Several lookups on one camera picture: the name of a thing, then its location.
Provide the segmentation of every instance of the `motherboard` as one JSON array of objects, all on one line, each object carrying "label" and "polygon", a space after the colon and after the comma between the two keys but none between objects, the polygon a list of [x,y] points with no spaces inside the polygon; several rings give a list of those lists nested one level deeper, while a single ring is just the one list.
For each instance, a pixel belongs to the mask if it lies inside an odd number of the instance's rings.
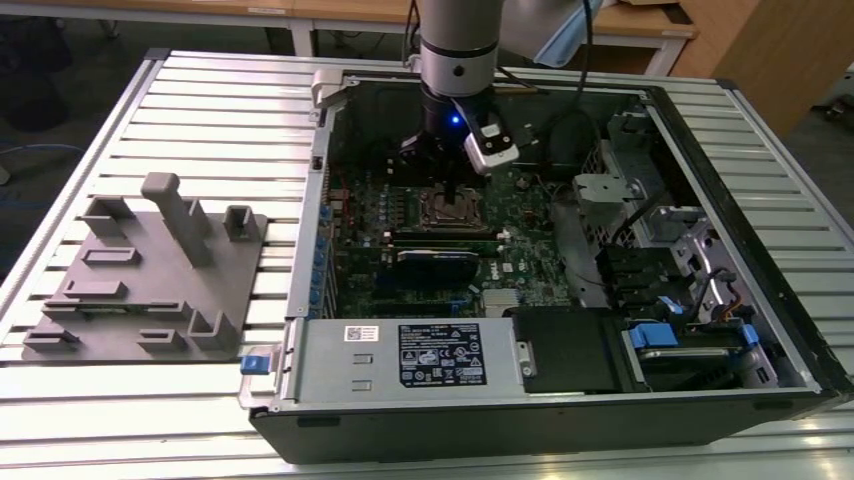
[{"label": "motherboard", "polygon": [[561,187],[515,168],[451,194],[412,183],[334,171],[336,316],[500,316],[573,304],[550,219]]}]

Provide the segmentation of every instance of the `barcode label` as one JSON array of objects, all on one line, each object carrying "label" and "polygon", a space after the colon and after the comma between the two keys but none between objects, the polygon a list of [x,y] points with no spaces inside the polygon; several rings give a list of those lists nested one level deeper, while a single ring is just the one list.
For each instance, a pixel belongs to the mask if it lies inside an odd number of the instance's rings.
[{"label": "barcode label", "polygon": [[379,342],[379,327],[376,325],[344,327],[346,342]]}]

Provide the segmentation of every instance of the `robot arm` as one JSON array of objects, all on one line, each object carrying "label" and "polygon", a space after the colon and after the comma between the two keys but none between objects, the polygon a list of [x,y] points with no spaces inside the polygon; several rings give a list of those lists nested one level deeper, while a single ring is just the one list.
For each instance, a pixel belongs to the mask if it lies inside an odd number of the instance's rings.
[{"label": "robot arm", "polygon": [[[591,1],[598,9],[601,0]],[[538,44],[562,47],[559,56],[569,61],[583,34],[581,1],[419,0],[418,5],[424,93],[418,142],[440,144],[446,153],[462,146],[475,171],[487,174],[519,158],[492,102],[499,37],[506,36],[511,51],[531,58],[543,57]],[[502,9],[514,18],[502,21]],[[541,38],[533,25],[545,30]]]},{"label": "robot arm", "polygon": [[519,149],[491,101],[503,0],[422,0],[422,81],[438,108],[426,119],[439,141],[468,134],[463,147],[474,169],[486,174],[519,158]]}]

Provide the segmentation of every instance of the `wooden table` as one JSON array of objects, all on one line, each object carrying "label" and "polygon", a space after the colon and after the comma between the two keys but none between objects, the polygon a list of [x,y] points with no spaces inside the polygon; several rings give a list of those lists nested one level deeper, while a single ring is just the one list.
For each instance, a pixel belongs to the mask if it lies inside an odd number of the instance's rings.
[{"label": "wooden table", "polygon": [[295,0],[0,0],[0,14],[288,28]]},{"label": "wooden table", "polygon": [[[303,30],[346,30],[403,33],[410,0],[294,0],[294,19],[307,20]],[[687,40],[697,37],[694,25],[675,24],[659,7],[618,4],[603,8],[594,22],[597,45],[654,49],[647,75],[666,76]],[[295,44],[311,46],[308,38]],[[314,51],[298,55],[314,56]]]},{"label": "wooden table", "polygon": [[[287,28],[298,56],[314,57],[318,30],[403,33],[410,0],[0,0],[0,14]],[[595,21],[597,45],[654,49],[647,75],[670,73],[693,25],[658,7],[614,5]]]}]

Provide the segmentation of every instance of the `gray plastic base plate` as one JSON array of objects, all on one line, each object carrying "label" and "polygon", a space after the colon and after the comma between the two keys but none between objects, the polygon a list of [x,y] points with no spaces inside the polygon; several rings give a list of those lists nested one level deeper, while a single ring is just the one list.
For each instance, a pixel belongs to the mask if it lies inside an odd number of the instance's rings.
[{"label": "gray plastic base plate", "polygon": [[[76,297],[98,306],[88,311],[72,308],[68,317],[77,318],[56,320],[63,314],[51,314],[55,320],[43,317],[28,335],[25,360],[199,362],[236,357],[267,217],[254,215],[256,240],[230,241],[224,215],[207,215],[211,228],[204,243],[212,262],[194,268],[160,213],[134,215],[116,222],[124,238],[90,234],[51,299],[67,301]],[[123,250],[108,250],[122,247],[127,251],[135,248],[136,254],[123,259]],[[116,296],[108,298],[104,289],[112,286],[118,287]],[[98,290],[96,294],[87,292],[87,288]],[[167,309],[166,313],[155,308],[152,312],[152,302],[170,302],[178,308]],[[218,318],[230,325],[216,325]],[[73,341],[51,342],[55,340],[51,337],[63,330]]]}]

